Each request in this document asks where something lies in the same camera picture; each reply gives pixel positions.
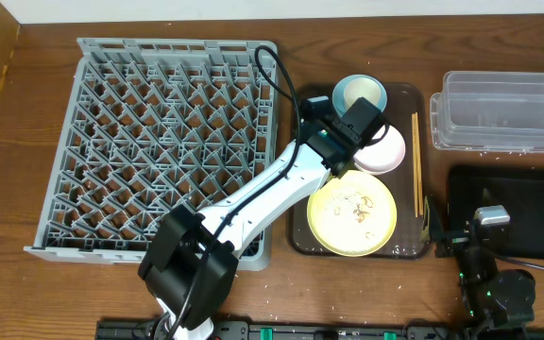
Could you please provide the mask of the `pink white bowl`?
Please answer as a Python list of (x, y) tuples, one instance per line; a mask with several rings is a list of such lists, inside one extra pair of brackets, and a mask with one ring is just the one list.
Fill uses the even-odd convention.
[(375, 139), (381, 138), (376, 144), (368, 145), (354, 155), (354, 165), (357, 169), (371, 175), (381, 175), (397, 168), (406, 153), (405, 141), (400, 132), (389, 126), (383, 136), (380, 130)]

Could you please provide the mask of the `light blue bowl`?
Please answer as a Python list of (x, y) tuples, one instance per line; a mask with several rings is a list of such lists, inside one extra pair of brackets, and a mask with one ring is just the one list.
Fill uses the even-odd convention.
[(366, 75), (352, 75), (340, 80), (332, 91), (332, 104), (339, 116), (359, 98), (366, 99), (380, 111), (384, 111), (387, 104), (387, 93), (381, 82)]

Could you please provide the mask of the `white plastic cup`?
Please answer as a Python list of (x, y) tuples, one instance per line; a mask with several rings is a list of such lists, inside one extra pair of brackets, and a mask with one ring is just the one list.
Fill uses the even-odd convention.
[(357, 77), (351, 80), (344, 90), (345, 107), (349, 109), (359, 98), (377, 105), (382, 97), (380, 85), (373, 79)]

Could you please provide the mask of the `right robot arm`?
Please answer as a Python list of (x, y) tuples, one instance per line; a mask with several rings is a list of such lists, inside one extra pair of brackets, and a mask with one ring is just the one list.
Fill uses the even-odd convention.
[(536, 281), (523, 269), (500, 270), (499, 255), (486, 242), (493, 231), (505, 231), (510, 216), (502, 205), (482, 207), (461, 229), (446, 230), (427, 195), (420, 240), (436, 246), (435, 256), (452, 257), (459, 269), (459, 287), (470, 315), (462, 339), (526, 339), (525, 326), (535, 319)]

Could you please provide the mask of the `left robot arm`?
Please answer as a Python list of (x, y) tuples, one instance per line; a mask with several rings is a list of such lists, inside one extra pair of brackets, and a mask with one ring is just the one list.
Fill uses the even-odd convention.
[(166, 214), (138, 269), (169, 318), (169, 339), (206, 339), (251, 241), (301, 199), (339, 175), (386, 125), (383, 111), (358, 98), (338, 113), (327, 96), (296, 108), (296, 138), (262, 173), (198, 212)]

